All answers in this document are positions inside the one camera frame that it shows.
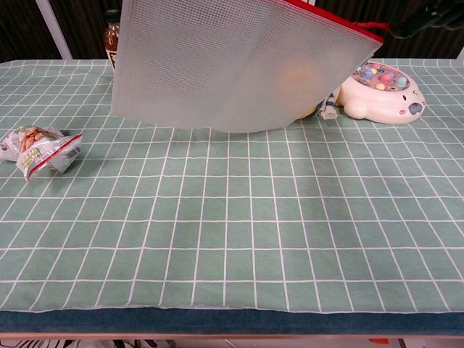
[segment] dark curtain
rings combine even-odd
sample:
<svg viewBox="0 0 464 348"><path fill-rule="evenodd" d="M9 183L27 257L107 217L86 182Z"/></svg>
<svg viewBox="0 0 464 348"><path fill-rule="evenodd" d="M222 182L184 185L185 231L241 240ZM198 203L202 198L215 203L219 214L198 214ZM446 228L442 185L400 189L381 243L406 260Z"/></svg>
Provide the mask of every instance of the dark curtain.
<svg viewBox="0 0 464 348"><path fill-rule="evenodd" d="M49 0L74 59L106 58L104 12L121 0Z"/></svg>
<svg viewBox="0 0 464 348"><path fill-rule="evenodd" d="M1 0L0 8L0 62L61 59L35 0Z"/></svg>
<svg viewBox="0 0 464 348"><path fill-rule="evenodd" d="M399 0L316 0L322 7L351 22L390 22L392 5ZM411 15L421 0L409 0L402 19ZM397 39L382 30L373 30L385 38L375 57L384 58L457 58L464 46L464 30L427 28L409 39Z"/></svg>

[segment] bottle cap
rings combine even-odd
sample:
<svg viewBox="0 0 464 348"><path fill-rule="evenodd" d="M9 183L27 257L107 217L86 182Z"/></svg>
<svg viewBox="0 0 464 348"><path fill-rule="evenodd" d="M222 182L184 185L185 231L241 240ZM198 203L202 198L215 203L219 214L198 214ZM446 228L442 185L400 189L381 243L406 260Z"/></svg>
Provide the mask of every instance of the bottle cap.
<svg viewBox="0 0 464 348"><path fill-rule="evenodd" d="M108 23L119 23L121 21L121 11L119 9L109 9L105 11L104 18Z"/></svg>

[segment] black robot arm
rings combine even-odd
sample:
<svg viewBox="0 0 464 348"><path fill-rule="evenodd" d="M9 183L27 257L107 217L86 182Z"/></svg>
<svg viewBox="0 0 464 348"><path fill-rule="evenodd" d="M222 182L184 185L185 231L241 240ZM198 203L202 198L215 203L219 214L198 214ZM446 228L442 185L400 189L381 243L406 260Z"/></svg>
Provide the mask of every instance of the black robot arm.
<svg viewBox="0 0 464 348"><path fill-rule="evenodd" d="M415 13L401 21L406 3L407 0L394 0L389 28L395 38L410 38L427 27L464 28L464 0L426 0Z"/></svg>

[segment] crumpled plastic bag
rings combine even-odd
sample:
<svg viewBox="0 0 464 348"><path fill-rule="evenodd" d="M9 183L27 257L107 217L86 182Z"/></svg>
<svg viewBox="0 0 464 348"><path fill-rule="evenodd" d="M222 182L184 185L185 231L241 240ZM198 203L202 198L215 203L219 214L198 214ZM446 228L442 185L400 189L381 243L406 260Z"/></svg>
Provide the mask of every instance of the crumpled plastic bag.
<svg viewBox="0 0 464 348"><path fill-rule="evenodd" d="M64 173L80 154L81 141L82 134L64 136L55 125L24 125L3 140L0 160L16 162L26 181L45 167Z"/></svg>

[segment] white mesh bag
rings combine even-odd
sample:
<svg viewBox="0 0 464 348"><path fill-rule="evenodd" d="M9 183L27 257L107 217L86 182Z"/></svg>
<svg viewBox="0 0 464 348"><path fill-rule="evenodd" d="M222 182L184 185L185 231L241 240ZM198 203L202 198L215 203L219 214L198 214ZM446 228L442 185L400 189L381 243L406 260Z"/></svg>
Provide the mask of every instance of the white mesh bag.
<svg viewBox="0 0 464 348"><path fill-rule="evenodd" d="M301 0L124 0L112 114L225 132L285 127L381 43Z"/></svg>

